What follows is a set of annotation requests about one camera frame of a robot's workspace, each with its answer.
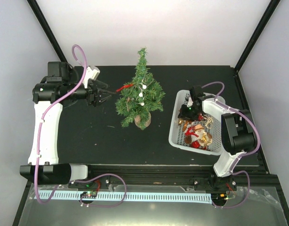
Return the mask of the white plastic basket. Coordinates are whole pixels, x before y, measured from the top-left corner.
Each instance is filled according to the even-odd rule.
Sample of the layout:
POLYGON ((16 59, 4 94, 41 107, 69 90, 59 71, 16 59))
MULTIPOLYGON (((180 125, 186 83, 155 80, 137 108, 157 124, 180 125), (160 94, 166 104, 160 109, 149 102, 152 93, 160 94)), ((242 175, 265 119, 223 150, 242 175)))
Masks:
POLYGON ((188 90, 180 90, 177 92, 173 114, 171 118, 170 130, 169 130, 169 143, 176 148, 201 153, 206 155, 219 156, 223 151, 222 140, 221 140, 221 122, 212 116, 213 124, 211 128, 206 128, 206 131, 212 135, 212 143, 207 147, 206 150, 196 149, 185 143, 185 133, 183 132, 184 124, 178 124, 179 109, 182 104, 187 104, 187 98, 190 95, 188 90))

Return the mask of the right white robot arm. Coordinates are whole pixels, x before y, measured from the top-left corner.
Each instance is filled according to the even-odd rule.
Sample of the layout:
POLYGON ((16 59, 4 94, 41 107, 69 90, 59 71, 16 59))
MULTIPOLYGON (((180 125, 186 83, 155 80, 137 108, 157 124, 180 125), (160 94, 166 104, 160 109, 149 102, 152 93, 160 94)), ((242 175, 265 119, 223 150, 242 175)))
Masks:
POLYGON ((250 111, 228 106, 219 93, 205 93, 202 86, 177 93, 169 142, 182 150, 219 157, 214 174, 208 177, 214 190, 225 184, 225 177, 235 174, 241 158, 260 148, 250 111))

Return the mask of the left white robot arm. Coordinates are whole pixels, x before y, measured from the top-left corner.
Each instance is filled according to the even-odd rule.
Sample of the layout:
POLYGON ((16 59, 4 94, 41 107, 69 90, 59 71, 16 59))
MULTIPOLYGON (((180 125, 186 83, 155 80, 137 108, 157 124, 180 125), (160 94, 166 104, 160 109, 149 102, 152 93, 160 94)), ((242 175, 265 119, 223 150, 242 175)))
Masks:
POLYGON ((64 185, 78 180, 89 188, 95 176, 85 164, 59 163, 57 138, 62 110, 78 100, 98 106, 114 95, 108 85, 97 80, 100 70, 93 66, 72 66, 67 62, 48 62, 48 74, 32 90, 35 110, 33 145, 28 163, 20 175, 39 185, 64 185))

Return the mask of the red ribbon bow ornament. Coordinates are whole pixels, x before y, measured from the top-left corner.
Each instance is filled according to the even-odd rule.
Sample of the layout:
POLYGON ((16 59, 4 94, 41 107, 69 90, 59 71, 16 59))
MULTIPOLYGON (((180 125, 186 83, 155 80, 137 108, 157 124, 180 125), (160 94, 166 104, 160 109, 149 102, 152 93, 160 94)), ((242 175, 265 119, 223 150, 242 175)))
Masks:
POLYGON ((121 92, 123 89, 127 89, 132 87, 133 84, 127 84, 127 85, 123 85, 121 88, 117 89, 116 92, 121 92))

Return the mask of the small green christmas tree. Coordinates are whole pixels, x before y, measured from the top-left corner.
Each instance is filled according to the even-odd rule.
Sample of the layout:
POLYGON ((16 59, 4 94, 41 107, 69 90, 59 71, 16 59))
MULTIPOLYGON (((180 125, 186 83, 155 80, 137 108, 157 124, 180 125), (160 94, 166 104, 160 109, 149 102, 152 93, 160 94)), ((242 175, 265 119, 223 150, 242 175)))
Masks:
POLYGON ((130 82, 124 84, 133 84, 133 86, 118 92, 119 98, 115 102, 115 108, 117 114, 124 117, 121 121, 122 127, 134 123, 144 130, 151 124, 151 112, 163 111, 162 99, 165 97, 165 92, 147 67, 146 47, 141 48, 137 53, 135 75, 130 82))

